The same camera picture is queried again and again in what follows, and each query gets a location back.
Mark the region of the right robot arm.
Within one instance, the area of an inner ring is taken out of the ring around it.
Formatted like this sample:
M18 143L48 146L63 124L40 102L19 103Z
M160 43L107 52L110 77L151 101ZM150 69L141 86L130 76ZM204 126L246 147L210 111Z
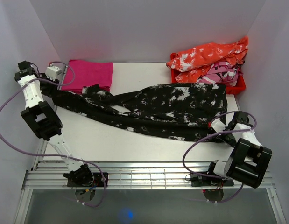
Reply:
M226 125L219 117L209 127L219 135L217 139L233 148L227 161L215 161L205 174L210 185L217 185L222 179L232 179L252 188L258 188L268 168L272 150L264 147L256 138L254 125L247 112L236 111Z

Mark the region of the black white tie-dye trousers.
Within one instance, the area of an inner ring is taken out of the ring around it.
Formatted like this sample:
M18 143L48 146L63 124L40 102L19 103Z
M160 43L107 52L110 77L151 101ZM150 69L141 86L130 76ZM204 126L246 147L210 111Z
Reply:
M221 84L158 84L113 95L98 85L82 94L56 91L56 106L94 121L149 136L198 141L211 134L209 122L226 119L226 87Z

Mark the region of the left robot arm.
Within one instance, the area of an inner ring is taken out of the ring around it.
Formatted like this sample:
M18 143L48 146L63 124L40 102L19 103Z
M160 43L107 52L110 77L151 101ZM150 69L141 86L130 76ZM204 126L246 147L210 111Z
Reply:
M67 166L68 173L63 176L78 186L90 186L94 182L94 175L89 166L77 158L64 139L63 124L49 105L43 99L43 94L51 96L60 86L57 77L62 69L50 65L45 73L40 74L33 67L33 63L22 61L18 63L19 72L15 73L15 81L21 86L25 98L25 109L21 116L37 138L43 139L51 145L57 155Z

